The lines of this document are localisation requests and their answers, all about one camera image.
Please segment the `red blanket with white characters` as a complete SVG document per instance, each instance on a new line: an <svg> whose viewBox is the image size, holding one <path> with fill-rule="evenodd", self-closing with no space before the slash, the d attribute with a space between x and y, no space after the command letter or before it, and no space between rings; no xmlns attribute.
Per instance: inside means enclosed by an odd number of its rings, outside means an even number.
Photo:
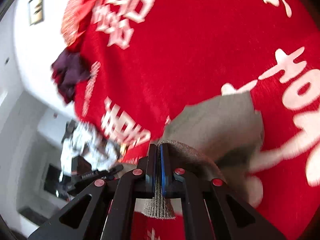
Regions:
<svg viewBox="0 0 320 240"><path fill-rule="evenodd" d="M250 202L288 239L319 208L319 29L300 0L97 0L75 112L136 163L187 105L249 92L264 143Z"/></svg>

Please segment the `grey knitted small garment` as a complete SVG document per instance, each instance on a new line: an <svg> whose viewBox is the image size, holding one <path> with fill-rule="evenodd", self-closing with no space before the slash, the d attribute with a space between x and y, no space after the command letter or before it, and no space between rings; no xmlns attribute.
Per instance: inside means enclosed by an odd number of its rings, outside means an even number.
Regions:
<svg viewBox="0 0 320 240"><path fill-rule="evenodd" d="M264 138L263 120L248 92L217 96L186 106L166 127L156 150L168 144L169 155L203 180L220 178L244 200L249 161Z"/></svg>

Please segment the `red patterned pillow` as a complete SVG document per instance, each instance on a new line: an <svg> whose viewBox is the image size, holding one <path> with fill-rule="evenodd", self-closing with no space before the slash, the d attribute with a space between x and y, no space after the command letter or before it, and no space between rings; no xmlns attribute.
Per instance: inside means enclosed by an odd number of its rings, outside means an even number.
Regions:
<svg viewBox="0 0 320 240"><path fill-rule="evenodd" d="M90 25L92 9L97 0L69 0L65 9L61 34L69 51L79 52L87 27Z"/></svg>

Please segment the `white floral patterned cloth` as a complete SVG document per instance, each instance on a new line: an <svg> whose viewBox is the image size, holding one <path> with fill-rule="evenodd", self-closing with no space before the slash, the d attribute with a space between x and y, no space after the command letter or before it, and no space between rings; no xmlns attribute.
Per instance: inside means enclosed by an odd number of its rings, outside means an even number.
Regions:
<svg viewBox="0 0 320 240"><path fill-rule="evenodd" d="M104 138L92 124L80 122L62 143L60 163L63 174L72 174L72 159L78 156L91 164L93 170L110 170L120 159L120 146Z"/></svg>

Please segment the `framed wall picture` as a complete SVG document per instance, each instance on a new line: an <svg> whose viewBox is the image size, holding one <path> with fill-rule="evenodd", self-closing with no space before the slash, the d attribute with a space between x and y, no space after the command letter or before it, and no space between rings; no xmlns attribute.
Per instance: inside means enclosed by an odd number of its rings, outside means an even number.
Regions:
<svg viewBox="0 0 320 240"><path fill-rule="evenodd" d="M30 25L36 25L44 21L43 1L44 0L30 0L28 2Z"/></svg>

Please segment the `dark purple clothes pile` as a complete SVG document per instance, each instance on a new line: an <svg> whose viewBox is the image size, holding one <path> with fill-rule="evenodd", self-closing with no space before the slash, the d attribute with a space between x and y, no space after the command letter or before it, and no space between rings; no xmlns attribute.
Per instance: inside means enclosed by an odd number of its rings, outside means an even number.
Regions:
<svg viewBox="0 0 320 240"><path fill-rule="evenodd" d="M65 104L74 101L76 85L91 77L90 71L84 66L80 54L71 53L67 48L52 63L51 69L52 79Z"/></svg>

